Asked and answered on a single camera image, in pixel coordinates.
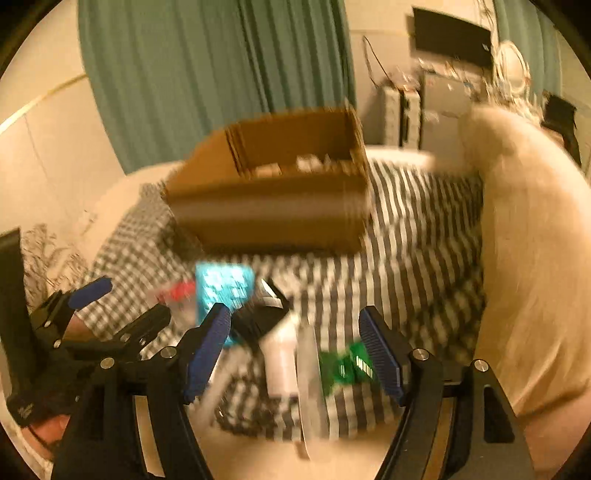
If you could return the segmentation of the person's left hand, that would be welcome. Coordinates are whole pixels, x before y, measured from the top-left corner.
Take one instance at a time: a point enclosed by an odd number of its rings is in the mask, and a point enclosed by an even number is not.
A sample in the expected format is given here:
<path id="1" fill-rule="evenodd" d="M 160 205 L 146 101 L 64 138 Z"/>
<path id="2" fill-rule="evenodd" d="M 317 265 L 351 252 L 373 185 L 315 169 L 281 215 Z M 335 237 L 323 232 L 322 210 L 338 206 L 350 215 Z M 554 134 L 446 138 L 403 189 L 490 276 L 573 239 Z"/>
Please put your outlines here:
<path id="1" fill-rule="evenodd" d="M 68 415 L 58 415 L 44 422 L 25 427 L 22 430 L 22 435 L 42 458 L 52 461 L 69 420 Z"/>

